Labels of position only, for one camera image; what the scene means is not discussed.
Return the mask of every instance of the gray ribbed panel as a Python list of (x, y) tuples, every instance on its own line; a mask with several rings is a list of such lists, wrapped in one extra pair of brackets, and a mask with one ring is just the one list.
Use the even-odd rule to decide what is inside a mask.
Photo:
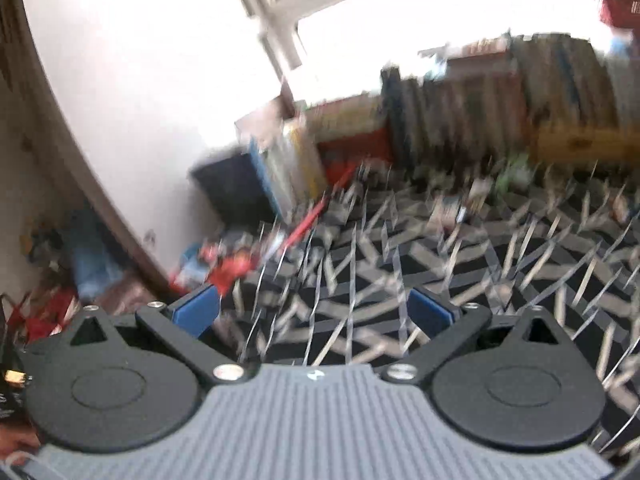
[[(368, 365), (265, 365), (214, 388), (171, 437), (132, 452), (84, 455), (45, 446), (68, 480), (583, 480), (612, 471), (587, 446), (539, 456), (479, 446), (446, 426), (418, 388), (380, 381)], [(60, 480), (31, 464), (37, 480)]]

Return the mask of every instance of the geometric patterned floor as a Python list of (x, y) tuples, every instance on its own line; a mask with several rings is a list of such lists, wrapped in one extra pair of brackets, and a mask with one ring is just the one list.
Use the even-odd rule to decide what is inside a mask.
[(640, 222), (618, 225), (608, 200), (629, 186), (570, 179), (551, 193), (537, 183), (489, 197), (445, 232), (431, 215), (435, 186), (360, 175), (298, 247), (223, 300), (225, 337), (242, 362), (379, 366), (428, 344), (406, 312), (416, 285), (494, 314), (541, 305), (607, 390), (593, 446), (632, 456), (640, 448)]

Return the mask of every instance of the silver screw head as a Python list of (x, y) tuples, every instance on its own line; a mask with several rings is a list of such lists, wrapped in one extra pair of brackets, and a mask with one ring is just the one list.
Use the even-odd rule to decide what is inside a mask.
[(396, 363), (386, 370), (386, 374), (396, 381), (410, 381), (418, 374), (418, 368), (413, 365)]
[(243, 375), (244, 368), (232, 363), (216, 366), (213, 369), (213, 376), (222, 381), (237, 381)]

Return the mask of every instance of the white logo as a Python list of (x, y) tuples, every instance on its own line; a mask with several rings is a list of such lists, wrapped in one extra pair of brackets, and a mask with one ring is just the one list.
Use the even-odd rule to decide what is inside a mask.
[(312, 381), (317, 381), (318, 379), (324, 377), (324, 372), (321, 372), (320, 370), (314, 370), (313, 372), (309, 372), (306, 376)]

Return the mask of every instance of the hand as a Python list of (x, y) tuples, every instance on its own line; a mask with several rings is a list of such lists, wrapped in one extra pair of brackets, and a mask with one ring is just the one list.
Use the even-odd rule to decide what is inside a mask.
[(27, 424), (0, 423), (0, 460), (5, 460), (18, 450), (34, 450), (40, 447), (36, 432)]

